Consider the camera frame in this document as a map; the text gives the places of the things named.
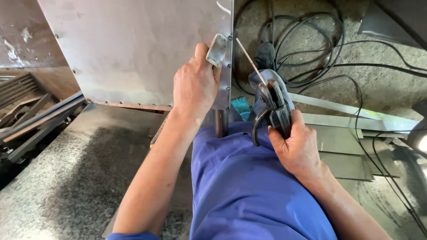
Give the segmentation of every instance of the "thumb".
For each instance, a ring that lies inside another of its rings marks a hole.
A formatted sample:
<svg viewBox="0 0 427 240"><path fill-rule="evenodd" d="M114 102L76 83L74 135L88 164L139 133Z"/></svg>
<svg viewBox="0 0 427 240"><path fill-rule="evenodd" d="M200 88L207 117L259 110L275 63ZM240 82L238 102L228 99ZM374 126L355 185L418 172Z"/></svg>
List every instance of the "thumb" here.
<svg viewBox="0 0 427 240"><path fill-rule="evenodd" d="M215 79L215 82L217 84L219 84L219 79L220 79L220 76L221 76L221 70L222 70L222 65L220 67L212 66L212 71L214 73L213 74L213 78Z"/></svg>
<svg viewBox="0 0 427 240"><path fill-rule="evenodd" d="M276 154L280 152L285 155L288 152L288 145L282 135L271 126L268 126L268 138L270 139Z"/></svg>

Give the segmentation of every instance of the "finger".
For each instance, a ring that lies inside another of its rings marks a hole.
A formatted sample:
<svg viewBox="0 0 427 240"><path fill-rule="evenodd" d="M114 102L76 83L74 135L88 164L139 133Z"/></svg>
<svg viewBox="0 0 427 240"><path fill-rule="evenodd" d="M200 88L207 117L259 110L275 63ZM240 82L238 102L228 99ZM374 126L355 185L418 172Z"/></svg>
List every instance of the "finger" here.
<svg viewBox="0 0 427 240"><path fill-rule="evenodd" d="M273 145L274 151L286 153L288 151L288 146L286 145L285 140L282 135L276 129L271 126L268 127L268 138L271 141L271 145Z"/></svg>
<svg viewBox="0 0 427 240"><path fill-rule="evenodd" d="M209 47L206 44L199 43L196 46L196 52L194 53L194 56L197 59L204 59L204 60L206 60L206 55L208 54L208 50L209 50Z"/></svg>
<svg viewBox="0 0 427 240"><path fill-rule="evenodd" d="M216 83L219 83L219 79L221 76L221 70L222 70L222 65L220 67L215 67L212 66L212 71L213 71L213 78L215 79Z"/></svg>
<svg viewBox="0 0 427 240"><path fill-rule="evenodd" d="M304 129L304 119L302 118L302 113L300 110L293 109L291 110L291 121L292 129Z"/></svg>

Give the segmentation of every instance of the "steel plate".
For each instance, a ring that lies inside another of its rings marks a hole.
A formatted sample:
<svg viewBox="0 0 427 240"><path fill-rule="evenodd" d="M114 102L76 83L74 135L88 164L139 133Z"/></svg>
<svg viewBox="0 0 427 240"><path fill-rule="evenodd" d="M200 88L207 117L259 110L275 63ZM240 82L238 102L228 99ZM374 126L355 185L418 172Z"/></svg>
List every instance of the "steel plate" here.
<svg viewBox="0 0 427 240"><path fill-rule="evenodd" d="M233 12L233 0L219 0ZM92 102L173 105L175 72L199 42L232 33L232 16L208 0L39 0L76 80ZM229 106L232 41L214 109Z"/></svg>

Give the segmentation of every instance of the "sneaker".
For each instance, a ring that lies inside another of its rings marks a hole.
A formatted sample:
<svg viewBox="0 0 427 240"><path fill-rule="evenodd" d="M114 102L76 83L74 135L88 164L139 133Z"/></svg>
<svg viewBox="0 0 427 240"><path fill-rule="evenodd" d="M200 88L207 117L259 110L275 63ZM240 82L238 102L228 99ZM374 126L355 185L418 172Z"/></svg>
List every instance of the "sneaker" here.
<svg viewBox="0 0 427 240"><path fill-rule="evenodd" d="M255 54L255 62L257 68L261 69L273 69L274 56L276 52L273 44L269 42L261 43L258 47L257 53Z"/></svg>

